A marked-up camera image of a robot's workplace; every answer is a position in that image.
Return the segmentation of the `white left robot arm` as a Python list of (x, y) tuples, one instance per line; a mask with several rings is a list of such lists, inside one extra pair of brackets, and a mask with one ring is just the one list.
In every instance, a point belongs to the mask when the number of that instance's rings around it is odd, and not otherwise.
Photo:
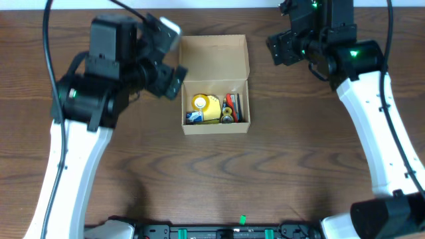
[(181, 28), (165, 17), (99, 15), (90, 47), (53, 86), (50, 153), (27, 238), (83, 238), (96, 169), (129, 97), (176, 98), (187, 70), (163, 63)]

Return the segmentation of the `white blue staples box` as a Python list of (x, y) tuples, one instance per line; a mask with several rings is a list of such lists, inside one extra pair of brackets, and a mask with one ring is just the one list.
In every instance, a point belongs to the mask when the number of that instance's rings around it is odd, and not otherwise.
[(204, 115), (202, 111), (187, 112), (185, 119), (188, 125), (202, 123), (204, 122)]

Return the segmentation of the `yellow tape roll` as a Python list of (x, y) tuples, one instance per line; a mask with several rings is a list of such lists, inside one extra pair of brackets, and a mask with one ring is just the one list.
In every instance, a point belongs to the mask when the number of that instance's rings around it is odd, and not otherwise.
[(195, 111), (205, 112), (210, 106), (210, 100), (205, 94), (197, 94), (193, 96), (191, 105)]

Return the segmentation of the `yellow sticky notepad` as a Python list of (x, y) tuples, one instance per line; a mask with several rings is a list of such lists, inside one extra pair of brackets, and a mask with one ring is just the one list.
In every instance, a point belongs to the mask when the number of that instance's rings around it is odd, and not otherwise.
[(207, 98), (209, 104), (203, 109), (204, 120), (216, 120), (221, 114), (220, 100), (214, 95), (208, 95)]

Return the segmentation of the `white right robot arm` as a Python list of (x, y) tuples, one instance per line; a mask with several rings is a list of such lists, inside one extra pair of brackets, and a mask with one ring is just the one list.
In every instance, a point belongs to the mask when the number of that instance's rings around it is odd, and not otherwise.
[(346, 107), (369, 166), (374, 199), (320, 222), (312, 238), (397, 238), (424, 231), (424, 166), (395, 104), (389, 48), (359, 40), (352, 1), (285, 0), (290, 29), (267, 38), (274, 64), (308, 62)]

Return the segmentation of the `green clip on rail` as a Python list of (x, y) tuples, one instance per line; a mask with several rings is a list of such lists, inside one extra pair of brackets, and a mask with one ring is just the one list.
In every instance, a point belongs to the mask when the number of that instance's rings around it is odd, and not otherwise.
[(240, 216), (240, 222), (239, 222), (239, 224), (240, 224), (241, 226), (244, 226), (244, 225), (245, 225), (245, 223), (246, 223), (246, 216), (242, 214), (242, 215)]

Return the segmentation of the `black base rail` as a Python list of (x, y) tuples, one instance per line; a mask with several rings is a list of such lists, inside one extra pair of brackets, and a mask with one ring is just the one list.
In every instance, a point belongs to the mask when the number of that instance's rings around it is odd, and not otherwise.
[(308, 224), (266, 226), (136, 226), (133, 239), (322, 239), (319, 229)]

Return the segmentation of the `black correction tape dispenser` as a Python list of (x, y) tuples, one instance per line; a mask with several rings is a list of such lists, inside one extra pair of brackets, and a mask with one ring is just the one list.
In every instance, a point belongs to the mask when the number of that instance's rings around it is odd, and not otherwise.
[(223, 100), (220, 122), (234, 123), (233, 109), (226, 99)]

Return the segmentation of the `brown cardboard box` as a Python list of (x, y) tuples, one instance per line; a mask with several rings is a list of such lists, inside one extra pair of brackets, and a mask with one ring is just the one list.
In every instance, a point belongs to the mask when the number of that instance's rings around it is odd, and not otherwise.
[[(181, 89), (181, 125), (186, 135), (247, 133), (250, 127), (248, 44), (245, 35), (185, 36), (181, 39), (179, 64), (188, 69)], [(197, 94), (235, 95), (239, 123), (188, 124)]]

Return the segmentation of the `yellow highlighter pen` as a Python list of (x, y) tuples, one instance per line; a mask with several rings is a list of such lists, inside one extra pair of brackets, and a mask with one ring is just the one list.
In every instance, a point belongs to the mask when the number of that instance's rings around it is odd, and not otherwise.
[(218, 123), (220, 123), (219, 119), (211, 119), (211, 120), (199, 122), (198, 124), (199, 125), (208, 125), (208, 124), (218, 124)]

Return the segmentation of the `red black stapler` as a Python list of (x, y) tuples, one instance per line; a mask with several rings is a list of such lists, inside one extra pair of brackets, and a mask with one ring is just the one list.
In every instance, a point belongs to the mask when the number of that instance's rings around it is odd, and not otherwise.
[(228, 105), (232, 108), (232, 116), (234, 118), (235, 123), (242, 122), (242, 113), (241, 107), (239, 105), (239, 96), (235, 94), (227, 94), (226, 101)]

